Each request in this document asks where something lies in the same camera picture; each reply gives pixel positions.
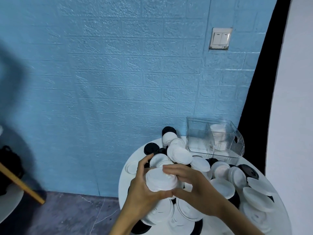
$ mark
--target white round table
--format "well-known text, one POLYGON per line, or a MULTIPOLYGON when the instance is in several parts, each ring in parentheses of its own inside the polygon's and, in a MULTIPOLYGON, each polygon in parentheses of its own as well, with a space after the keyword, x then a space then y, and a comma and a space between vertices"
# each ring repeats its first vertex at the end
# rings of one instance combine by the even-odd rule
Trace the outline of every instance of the white round table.
POLYGON ((18 206, 23 194, 24 191, 14 183, 7 187, 7 193, 0 196, 0 223, 18 206))
MULTIPOLYGON (((182 136, 181 137, 185 142, 186 142, 186 137, 182 136)), ((161 138, 156 139, 154 141, 151 141, 156 143, 160 148, 162 147, 162 140, 161 138)), ((145 157, 145 154, 143 152, 144 146, 141 146, 139 149, 137 149, 131 156, 128 158, 127 163, 132 162, 132 161, 139 161, 145 157)), ((211 158, 212 155, 210 154, 201 154, 204 158, 211 158)), ((246 164, 254 168, 257 173, 260 176, 260 180, 266 181, 269 183, 267 178, 255 167, 253 166, 250 162, 248 162, 244 158, 239 158, 237 160, 236 165, 240 164, 246 164)), ((126 197, 127 197, 127 191, 130 186, 131 180, 135 177, 133 174, 128 174, 125 171, 125 166, 123 167, 122 173, 119 178, 119 186, 118 186, 118 197, 119 197, 119 207, 122 209, 126 197)), ((242 194, 239 192, 240 200, 241 202, 245 201, 245 198, 242 196, 242 194)), ((277 234, 284 234, 284 235, 292 235, 291 232, 291 224, 290 220, 287 214, 287 211, 285 209, 285 206, 279 197, 278 194, 273 195, 273 199, 275 201, 275 211, 272 213, 268 213, 268 220, 270 222, 272 230, 268 232, 268 235, 277 235, 277 234)), ((227 230, 217 230, 216 226, 216 218, 211 217, 211 216, 205 216, 203 218, 203 228, 201 234, 205 235, 213 235, 213 234, 227 234, 227 230)), ((146 235, 170 235, 171 232, 167 226, 167 222, 162 222, 158 223, 155 226, 152 226, 152 228, 145 233, 146 235)))

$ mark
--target light switch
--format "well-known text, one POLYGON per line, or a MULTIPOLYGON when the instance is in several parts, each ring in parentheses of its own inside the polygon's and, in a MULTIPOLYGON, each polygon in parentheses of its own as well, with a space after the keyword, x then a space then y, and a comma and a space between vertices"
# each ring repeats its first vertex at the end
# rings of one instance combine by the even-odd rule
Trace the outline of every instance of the light switch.
POLYGON ((213 28, 209 49, 228 50, 232 28, 213 28))
POLYGON ((220 44, 222 38, 222 33, 214 33, 213 44, 220 44))
POLYGON ((227 45, 229 36, 230 36, 230 33, 222 33, 220 44, 227 45))

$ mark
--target light blue wall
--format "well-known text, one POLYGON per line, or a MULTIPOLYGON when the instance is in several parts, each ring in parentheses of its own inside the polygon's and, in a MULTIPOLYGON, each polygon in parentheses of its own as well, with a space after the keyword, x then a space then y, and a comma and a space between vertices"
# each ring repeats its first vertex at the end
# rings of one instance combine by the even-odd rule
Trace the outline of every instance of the light blue wall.
POLYGON ((164 126, 237 125, 275 3, 0 0, 15 56, 1 120, 29 147, 26 169, 47 190, 117 196, 127 158, 164 126), (213 27, 233 27, 228 51, 208 51, 213 27))

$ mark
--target gray marble floor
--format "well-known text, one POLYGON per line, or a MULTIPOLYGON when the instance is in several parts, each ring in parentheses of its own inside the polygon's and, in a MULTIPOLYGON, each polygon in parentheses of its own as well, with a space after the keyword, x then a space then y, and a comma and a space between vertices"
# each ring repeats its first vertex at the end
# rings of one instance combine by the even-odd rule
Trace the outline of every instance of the gray marble floor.
POLYGON ((0 224, 1 235, 106 235, 120 209, 117 198, 47 192, 39 205, 27 194, 0 224))

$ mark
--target right hand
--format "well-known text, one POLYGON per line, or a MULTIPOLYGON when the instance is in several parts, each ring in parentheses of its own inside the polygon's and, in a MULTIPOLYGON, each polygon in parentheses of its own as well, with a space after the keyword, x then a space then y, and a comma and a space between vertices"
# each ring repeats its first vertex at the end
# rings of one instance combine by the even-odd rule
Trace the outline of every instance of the right hand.
POLYGON ((186 201, 201 213, 221 216, 222 207, 228 201, 211 185, 204 175, 182 164, 163 165, 163 172, 176 175, 182 182, 192 184, 191 192, 175 188, 173 195, 186 201))

